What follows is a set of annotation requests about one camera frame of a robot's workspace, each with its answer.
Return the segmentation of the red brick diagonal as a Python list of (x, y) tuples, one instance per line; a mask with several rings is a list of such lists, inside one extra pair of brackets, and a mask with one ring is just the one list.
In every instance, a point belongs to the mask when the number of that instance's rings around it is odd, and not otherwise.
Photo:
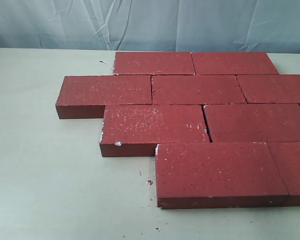
[(151, 86), (154, 105), (246, 103), (234, 75), (156, 75)]

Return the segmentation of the red brick front large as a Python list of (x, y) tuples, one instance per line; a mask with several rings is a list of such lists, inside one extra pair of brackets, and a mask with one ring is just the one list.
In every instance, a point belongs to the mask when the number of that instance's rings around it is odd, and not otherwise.
[(155, 183), (161, 209), (277, 207), (289, 196), (264, 142), (159, 144)]

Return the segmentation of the red brick right second row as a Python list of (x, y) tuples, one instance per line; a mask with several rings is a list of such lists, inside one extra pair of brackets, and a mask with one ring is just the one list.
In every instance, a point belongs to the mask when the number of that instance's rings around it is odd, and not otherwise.
[(249, 104), (300, 106), (300, 74), (237, 75), (236, 79)]

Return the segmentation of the red brick right third row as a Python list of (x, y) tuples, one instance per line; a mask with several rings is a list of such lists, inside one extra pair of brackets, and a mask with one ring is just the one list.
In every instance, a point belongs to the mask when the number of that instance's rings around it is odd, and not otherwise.
[(203, 111), (213, 142), (300, 142), (296, 103), (208, 105)]

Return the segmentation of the blue wrinkled backdrop cloth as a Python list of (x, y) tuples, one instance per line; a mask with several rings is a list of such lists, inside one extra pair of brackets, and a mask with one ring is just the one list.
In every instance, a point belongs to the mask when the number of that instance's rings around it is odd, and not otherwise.
[(0, 48), (300, 54), (300, 0), (0, 0)]

